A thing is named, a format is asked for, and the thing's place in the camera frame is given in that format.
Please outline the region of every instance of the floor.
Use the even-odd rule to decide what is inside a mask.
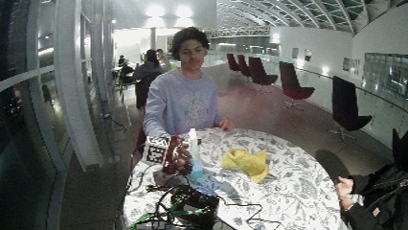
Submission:
[[[236,121],[237,127],[272,133],[301,146],[322,163],[333,179],[350,173],[369,174],[390,162],[382,155],[393,155],[393,150],[363,131],[353,133],[358,140],[345,141],[329,132],[335,129],[331,114],[314,104],[301,102],[303,110],[285,108],[290,99],[282,90],[269,86],[270,93],[262,94],[260,85],[248,83],[246,77],[233,73],[228,64],[204,70],[218,85],[221,113]],[[84,172],[76,156],[72,158],[62,230],[123,229],[119,218],[121,199],[131,170],[140,161],[139,157],[133,158],[133,151],[143,119],[143,112],[136,107],[135,86],[124,93],[123,103],[119,90],[112,87],[107,104],[109,117],[104,121],[109,138],[101,144],[107,164]]]

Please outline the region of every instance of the white tablecloth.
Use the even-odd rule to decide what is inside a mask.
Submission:
[[[264,210],[254,217],[280,221],[253,221],[256,229],[338,229],[341,214],[337,193],[330,176],[315,158],[292,142],[268,133],[237,128],[225,132],[220,128],[198,131],[202,139],[201,156],[204,177],[192,186],[208,195],[222,196],[228,203],[262,204]],[[241,170],[220,167],[222,156],[230,148],[246,148],[256,154],[268,150],[269,175],[257,184]],[[133,187],[139,187],[139,175],[147,169],[140,162],[135,168]],[[128,225],[139,217],[155,212],[155,203],[163,192],[148,193],[145,185],[155,184],[153,172],[147,171],[141,187],[125,198],[124,216]],[[246,220],[257,213],[260,206],[229,206],[220,201],[218,217],[236,229],[253,229]]]

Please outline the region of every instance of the electronic device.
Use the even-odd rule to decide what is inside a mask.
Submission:
[[[220,198],[205,195],[189,185],[177,186],[173,191],[172,204],[175,216],[180,222],[194,229],[213,229],[220,205]]]

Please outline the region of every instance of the armchair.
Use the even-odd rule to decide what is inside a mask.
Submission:
[[[250,82],[252,73],[250,73],[250,68],[248,67],[245,61],[245,55],[238,55],[237,58],[238,58],[241,74],[248,78],[246,82]]]
[[[345,129],[349,131],[359,130],[369,124],[373,116],[359,116],[357,86],[338,76],[333,78],[331,105],[333,119],[341,125],[341,130],[331,130],[330,132],[341,134],[343,141],[346,136],[357,139],[345,133]]]
[[[284,94],[293,99],[290,103],[286,103],[286,107],[295,107],[303,110],[303,108],[298,106],[299,103],[295,103],[295,100],[303,100],[310,98],[310,96],[315,92],[315,88],[302,87],[299,85],[295,65],[293,63],[280,61],[280,72]]]
[[[278,80],[278,75],[268,75],[266,68],[260,57],[250,57],[248,62],[253,82],[261,85],[261,92],[264,93],[264,86],[274,84]]]
[[[394,162],[396,166],[408,171],[408,157],[407,157],[407,150],[408,150],[408,131],[406,132],[404,136],[399,138],[398,132],[395,128],[393,129],[393,156]]]
[[[240,65],[236,61],[234,54],[228,54],[228,60],[229,60],[230,70],[240,71]]]

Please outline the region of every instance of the white bottle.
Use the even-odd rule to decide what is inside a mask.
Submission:
[[[204,163],[200,155],[200,144],[194,128],[190,129],[189,138],[189,150],[193,157],[193,171],[190,173],[190,178],[192,180],[198,180],[204,177]]]

